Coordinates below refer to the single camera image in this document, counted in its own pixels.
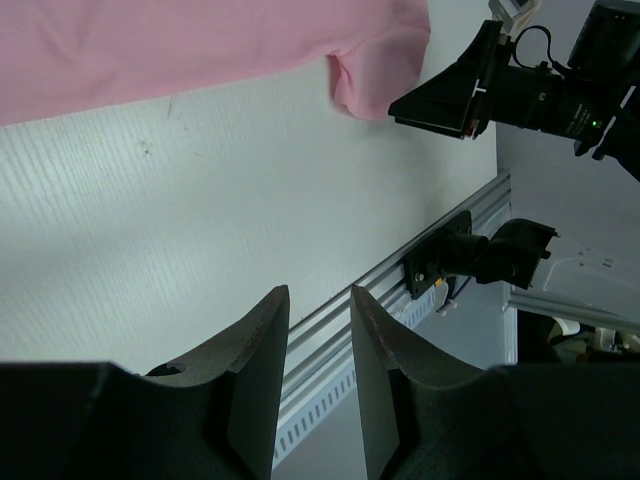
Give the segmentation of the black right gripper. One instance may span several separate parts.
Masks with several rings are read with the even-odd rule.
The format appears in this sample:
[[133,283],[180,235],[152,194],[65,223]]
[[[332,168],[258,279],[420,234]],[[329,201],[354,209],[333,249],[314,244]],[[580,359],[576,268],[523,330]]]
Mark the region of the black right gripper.
[[620,28],[612,19],[589,19],[565,65],[547,50],[536,66],[517,59],[522,37],[501,29],[485,20],[456,62],[394,101],[388,114],[404,126],[464,139],[472,105],[473,138],[494,121],[598,144],[620,114]]

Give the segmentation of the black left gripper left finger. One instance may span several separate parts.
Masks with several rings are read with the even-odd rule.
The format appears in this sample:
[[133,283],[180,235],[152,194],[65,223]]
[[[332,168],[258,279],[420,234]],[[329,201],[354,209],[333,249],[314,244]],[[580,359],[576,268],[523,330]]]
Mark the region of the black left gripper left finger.
[[112,362],[1,367],[5,479],[267,479],[289,328],[286,286],[144,375]]

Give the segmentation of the pink t-shirt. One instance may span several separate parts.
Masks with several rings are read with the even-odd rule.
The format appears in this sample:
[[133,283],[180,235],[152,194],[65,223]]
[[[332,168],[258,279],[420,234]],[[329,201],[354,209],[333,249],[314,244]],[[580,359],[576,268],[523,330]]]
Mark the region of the pink t-shirt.
[[325,57],[335,104],[385,116],[417,83],[423,1],[5,1],[1,122],[275,74]]

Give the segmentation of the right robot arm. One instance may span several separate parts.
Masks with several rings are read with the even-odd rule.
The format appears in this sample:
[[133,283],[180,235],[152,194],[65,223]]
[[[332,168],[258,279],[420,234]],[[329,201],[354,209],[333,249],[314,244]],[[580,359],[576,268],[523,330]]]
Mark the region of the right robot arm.
[[[518,44],[500,21],[485,21],[455,63],[390,106],[391,117],[460,139],[479,136],[490,122],[539,131],[572,140],[578,156],[611,157],[637,176],[638,4],[595,2],[566,63],[550,58],[527,66]],[[639,320],[636,268],[527,219],[509,220],[486,237],[473,232],[469,212],[459,213],[403,263],[413,297],[438,278],[458,275],[558,295],[630,325]]]

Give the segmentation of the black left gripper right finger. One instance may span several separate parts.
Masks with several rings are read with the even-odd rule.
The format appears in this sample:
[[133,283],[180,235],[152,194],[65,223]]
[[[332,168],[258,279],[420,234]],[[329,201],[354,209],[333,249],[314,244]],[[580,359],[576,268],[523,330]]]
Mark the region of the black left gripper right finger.
[[363,287],[350,319],[371,479],[635,479],[639,367],[478,369],[394,319]]

